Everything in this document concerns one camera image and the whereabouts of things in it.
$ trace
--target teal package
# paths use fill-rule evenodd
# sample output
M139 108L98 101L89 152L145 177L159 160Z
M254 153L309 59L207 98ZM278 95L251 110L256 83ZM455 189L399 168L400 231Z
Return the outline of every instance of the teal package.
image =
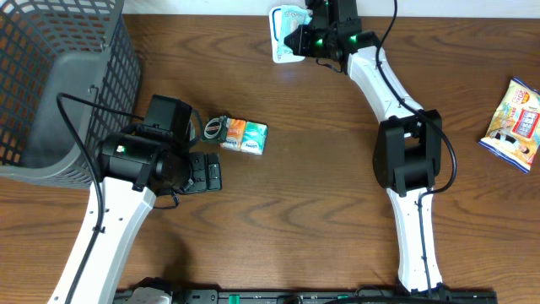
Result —
M240 151L262 155L267 140L268 126L261 123L247 122Z

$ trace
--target yellow snack package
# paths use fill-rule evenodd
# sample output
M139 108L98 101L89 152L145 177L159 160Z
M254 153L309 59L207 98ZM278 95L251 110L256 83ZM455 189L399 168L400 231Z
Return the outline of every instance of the yellow snack package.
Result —
M240 151L244 131L246 130L246 121L229 118L227 124L229 125L227 139L224 143L221 143L221 148Z
M540 94L514 78L480 145L528 173L540 145Z

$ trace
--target white background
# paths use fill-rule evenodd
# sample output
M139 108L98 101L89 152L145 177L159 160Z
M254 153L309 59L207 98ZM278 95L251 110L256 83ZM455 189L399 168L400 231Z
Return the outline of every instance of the white background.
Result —
M304 0L124 0L125 14L267 15L270 8ZM357 0L361 16L390 16L392 0ZM400 16L540 18L540 0L399 0Z

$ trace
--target wooden table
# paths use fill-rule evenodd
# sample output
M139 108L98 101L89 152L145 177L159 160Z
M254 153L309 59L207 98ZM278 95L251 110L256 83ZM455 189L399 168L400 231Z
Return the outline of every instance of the wooden table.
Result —
M228 112L269 126L263 156L221 154L224 190L181 198L144 222L120 287L145 277L225 289L393 285L391 204L374 177L377 122L359 88L313 60L271 58L263 17L126 16L144 65L136 113L152 94L203 119ZM364 19L380 35L389 19ZM478 145L510 78L540 88L537 20L405 19L386 45L408 92L436 108L456 148L457 181L435 197L437 262L453 288L500 303L540 296L540 165L529 175ZM439 185L446 182L443 153ZM2 179L0 302L42 303L78 234L88 191ZM158 204L169 204L162 198Z

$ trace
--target plastic basket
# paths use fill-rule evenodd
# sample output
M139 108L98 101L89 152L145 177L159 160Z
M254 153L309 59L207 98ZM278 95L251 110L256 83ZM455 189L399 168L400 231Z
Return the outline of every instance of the plastic basket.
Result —
M122 0L0 0L0 176L86 188L88 165L57 109L59 92L132 112L140 66ZM90 154L128 117L65 100Z

